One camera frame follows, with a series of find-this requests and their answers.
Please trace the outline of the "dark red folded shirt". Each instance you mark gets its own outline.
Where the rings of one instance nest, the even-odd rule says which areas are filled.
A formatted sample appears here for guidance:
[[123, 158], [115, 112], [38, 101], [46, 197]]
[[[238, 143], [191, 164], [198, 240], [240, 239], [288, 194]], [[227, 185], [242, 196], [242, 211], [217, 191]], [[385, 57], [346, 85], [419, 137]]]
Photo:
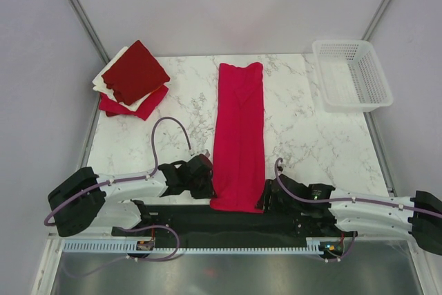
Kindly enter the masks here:
[[134, 42], [102, 78], [118, 102], [122, 98], [121, 93], [116, 93], [116, 90], [124, 84], [148, 84], [156, 90], [157, 86], [170, 81], [169, 75], [140, 40]]

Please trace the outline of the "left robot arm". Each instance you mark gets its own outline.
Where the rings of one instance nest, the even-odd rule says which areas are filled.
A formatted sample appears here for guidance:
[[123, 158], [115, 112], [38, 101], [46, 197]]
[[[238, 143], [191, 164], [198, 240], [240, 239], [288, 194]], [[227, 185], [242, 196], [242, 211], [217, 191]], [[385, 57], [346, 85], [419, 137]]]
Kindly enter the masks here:
[[90, 166], [80, 168], [48, 194], [50, 215], [62, 238], [87, 228], [128, 228], [137, 235], [151, 229], [151, 217], [143, 210], [147, 199], [178, 196], [187, 191], [200, 200], [213, 197], [213, 165], [207, 155], [188, 162], [161, 164], [154, 171], [123, 175], [98, 175]]

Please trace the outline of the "white plastic basket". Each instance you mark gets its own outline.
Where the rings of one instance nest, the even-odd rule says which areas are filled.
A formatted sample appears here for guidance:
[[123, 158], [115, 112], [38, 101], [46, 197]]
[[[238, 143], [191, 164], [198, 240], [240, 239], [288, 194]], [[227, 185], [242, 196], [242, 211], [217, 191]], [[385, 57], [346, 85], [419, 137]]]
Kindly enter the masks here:
[[373, 45], [363, 40], [312, 44], [323, 106], [330, 113], [368, 113], [394, 102]]

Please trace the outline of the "red folded shirt bottom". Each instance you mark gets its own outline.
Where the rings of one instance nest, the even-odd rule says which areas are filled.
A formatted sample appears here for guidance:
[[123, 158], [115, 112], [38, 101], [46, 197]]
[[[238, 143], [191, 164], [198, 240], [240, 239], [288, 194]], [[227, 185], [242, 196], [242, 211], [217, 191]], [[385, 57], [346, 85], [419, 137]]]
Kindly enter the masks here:
[[153, 90], [148, 84], [141, 83], [124, 84], [116, 90], [116, 93], [121, 93], [121, 102], [111, 99], [104, 91], [100, 91], [99, 110], [104, 111], [107, 116], [133, 115], [147, 120], [169, 91], [165, 85], [156, 88]]

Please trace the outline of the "bright red t shirt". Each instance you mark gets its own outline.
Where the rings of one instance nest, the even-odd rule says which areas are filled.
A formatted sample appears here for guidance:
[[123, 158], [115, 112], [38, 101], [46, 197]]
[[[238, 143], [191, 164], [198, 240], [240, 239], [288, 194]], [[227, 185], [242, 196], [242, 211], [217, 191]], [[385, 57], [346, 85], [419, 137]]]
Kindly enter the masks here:
[[263, 65], [221, 63], [213, 147], [212, 209], [262, 213], [265, 189]]

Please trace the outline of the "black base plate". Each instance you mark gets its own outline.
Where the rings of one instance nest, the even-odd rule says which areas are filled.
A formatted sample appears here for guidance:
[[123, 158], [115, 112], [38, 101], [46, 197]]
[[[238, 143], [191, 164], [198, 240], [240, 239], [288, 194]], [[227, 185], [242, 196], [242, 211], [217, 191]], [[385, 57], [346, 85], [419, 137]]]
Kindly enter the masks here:
[[132, 229], [113, 227], [113, 236], [154, 235], [160, 248], [301, 247], [308, 237], [350, 238], [322, 209], [293, 200], [273, 201], [266, 213], [216, 211], [208, 205], [145, 205], [147, 217]]

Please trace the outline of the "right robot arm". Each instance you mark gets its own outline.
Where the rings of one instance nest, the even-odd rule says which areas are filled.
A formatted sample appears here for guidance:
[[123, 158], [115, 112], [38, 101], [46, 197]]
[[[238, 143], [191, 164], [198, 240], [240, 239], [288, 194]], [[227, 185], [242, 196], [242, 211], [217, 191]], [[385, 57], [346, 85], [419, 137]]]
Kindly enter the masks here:
[[294, 219], [306, 236], [391, 236], [414, 240], [431, 254], [441, 254], [441, 200], [426, 191], [412, 197], [381, 197], [305, 185], [284, 174], [265, 182], [257, 206]]

